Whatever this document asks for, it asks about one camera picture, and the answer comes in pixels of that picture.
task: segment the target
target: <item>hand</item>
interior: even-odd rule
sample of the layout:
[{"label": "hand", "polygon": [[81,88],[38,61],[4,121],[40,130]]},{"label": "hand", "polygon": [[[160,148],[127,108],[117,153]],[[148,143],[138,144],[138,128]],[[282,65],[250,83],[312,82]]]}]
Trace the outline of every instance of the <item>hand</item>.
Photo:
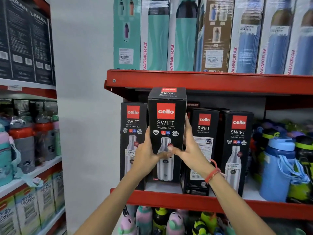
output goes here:
[{"label": "hand", "polygon": [[206,159],[198,144],[195,142],[187,114],[185,119],[185,137],[185,152],[172,146],[168,146],[168,150],[180,157],[190,169],[200,174],[203,178],[206,178],[209,173],[214,170],[214,166]]},{"label": "hand", "polygon": [[168,158],[170,155],[171,153],[169,152],[162,152],[158,155],[153,154],[150,139],[150,126],[148,126],[145,141],[139,144],[136,149],[132,170],[136,170],[136,174],[139,174],[142,179],[152,171],[158,161],[163,158]]}]

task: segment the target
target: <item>white wall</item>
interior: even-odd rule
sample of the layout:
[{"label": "white wall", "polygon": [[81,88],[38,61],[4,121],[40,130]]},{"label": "white wall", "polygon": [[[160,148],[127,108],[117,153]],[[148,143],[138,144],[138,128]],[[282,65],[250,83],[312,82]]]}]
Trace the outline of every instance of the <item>white wall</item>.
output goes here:
[{"label": "white wall", "polygon": [[119,182],[122,98],[113,68],[113,0],[50,0],[65,185],[73,234]]}]

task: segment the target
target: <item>teal box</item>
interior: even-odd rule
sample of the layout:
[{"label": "teal box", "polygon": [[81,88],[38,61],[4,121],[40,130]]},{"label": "teal box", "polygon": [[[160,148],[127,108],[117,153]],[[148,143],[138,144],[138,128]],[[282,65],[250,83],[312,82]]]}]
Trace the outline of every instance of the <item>teal box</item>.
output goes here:
[{"label": "teal box", "polygon": [[140,69],[141,0],[114,0],[114,69]]}]

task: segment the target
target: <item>person's left hand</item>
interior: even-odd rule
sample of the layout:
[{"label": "person's left hand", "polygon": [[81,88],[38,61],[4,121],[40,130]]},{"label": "person's left hand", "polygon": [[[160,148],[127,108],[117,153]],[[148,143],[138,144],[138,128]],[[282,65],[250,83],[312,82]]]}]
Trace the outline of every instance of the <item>person's left hand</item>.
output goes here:
[{"label": "person's left hand", "polygon": [[158,155],[153,154],[150,139],[150,126],[148,126],[144,143],[139,144],[136,149],[132,169],[136,170],[136,174],[139,174],[141,178],[143,178],[150,173],[159,160],[168,158],[170,155],[171,153],[169,152],[162,152]]}]

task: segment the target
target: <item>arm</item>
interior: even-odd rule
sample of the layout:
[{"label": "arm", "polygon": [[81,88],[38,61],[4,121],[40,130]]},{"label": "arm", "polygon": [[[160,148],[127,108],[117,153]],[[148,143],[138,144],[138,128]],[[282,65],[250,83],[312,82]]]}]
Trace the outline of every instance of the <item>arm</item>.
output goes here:
[{"label": "arm", "polygon": [[[168,146],[185,164],[206,178],[214,167],[208,162],[194,141],[191,125],[186,117],[186,151]],[[275,235],[270,227],[247,205],[238,193],[228,184],[221,174],[215,175],[209,182],[222,209],[228,217],[237,235]]]},{"label": "arm", "polygon": [[138,183],[167,154],[154,155],[150,140],[150,128],[145,135],[145,142],[139,144],[133,166],[123,177],[115,190],[99,205],[76,231],[75,235],[111,235],[123,211],[123,208]]}]

